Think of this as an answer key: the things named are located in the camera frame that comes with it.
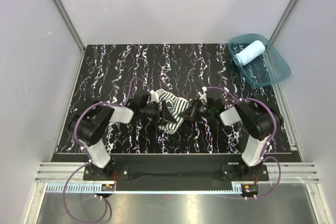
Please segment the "teal transparent plastic bin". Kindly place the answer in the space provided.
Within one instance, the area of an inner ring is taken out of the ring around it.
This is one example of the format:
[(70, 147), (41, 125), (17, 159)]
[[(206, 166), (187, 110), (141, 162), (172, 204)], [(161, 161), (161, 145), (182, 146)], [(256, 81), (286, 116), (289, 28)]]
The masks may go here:
[(262, 35), (246, 34), (232, 38), (228, 43), (232, 59), (234, 55), (255, 40), (260, 40), (266, 47), (266, 51), (245, 66), (240, 66), (234, 62), (241, 75), (255, 88), (270, 86), (286, 80), (291, 74), (288, 64), (272, 43)]

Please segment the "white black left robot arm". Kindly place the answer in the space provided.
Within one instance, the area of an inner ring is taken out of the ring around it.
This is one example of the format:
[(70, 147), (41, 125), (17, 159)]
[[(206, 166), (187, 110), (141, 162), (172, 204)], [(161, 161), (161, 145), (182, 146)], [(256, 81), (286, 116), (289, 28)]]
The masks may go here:
[(107, 180), (113, 175), (111, 157), (102, 140), (106, 128), (110, 123), (128, 124), (135, 117), (148, 118), (158, 126), (177, 122), (167, 103), (160, 102), (154, 93), (136, 94), (125, 106), (88, 99), (72, 116), (68, 130), (87, 153), (99, 178)]

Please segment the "light blue towel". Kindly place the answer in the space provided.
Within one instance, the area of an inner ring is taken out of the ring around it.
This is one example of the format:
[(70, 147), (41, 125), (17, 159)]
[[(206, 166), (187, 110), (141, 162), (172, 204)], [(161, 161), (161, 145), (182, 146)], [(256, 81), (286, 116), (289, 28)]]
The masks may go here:
[(260, 40), (255, 40), (241, 52), (234, 55), (233, 60), (240, 66), (245, 66), (266, 51), (266, 47)]

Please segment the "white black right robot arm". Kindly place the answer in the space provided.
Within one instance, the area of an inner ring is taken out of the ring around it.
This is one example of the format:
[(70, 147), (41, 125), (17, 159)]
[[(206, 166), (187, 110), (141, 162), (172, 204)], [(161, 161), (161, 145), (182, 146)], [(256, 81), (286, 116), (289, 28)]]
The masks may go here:
[(242, 162), (238, 167), (239, 176), (250, 180), (257, 174), (257, 165), (264, 159), (264, 153), (276, 131), (283, 126), (279, 110), (268, 103), (260, 93), (225, 108), (220, 98), (202, 95), (179, 114), (189, 121), (212, 119), (217, 125), (229, 126), (241, 122), (248, 133), (248, 140), (242, 152)]

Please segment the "green white striped towel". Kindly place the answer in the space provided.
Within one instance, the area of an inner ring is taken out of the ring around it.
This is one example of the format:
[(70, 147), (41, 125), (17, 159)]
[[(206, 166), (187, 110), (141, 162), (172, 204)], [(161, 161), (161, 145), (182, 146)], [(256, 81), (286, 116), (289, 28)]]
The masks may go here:
[(159, 89), (157, 91), (160, 96), (160, 108), (162, 108), (161, 102), (165, 101), (169, 112), (176, 120), (176, 123), (168, 123), (165, 126), (159, 126), (159, 129), (163, 130), (167, 134), (175, 134), (184, 122), (184, 118), (180, 117), (179, 114), (184, 112), (188, 108), (189, 103), (185, 98), (177, 97), (173, 93), (170, 93), (163, 89)]

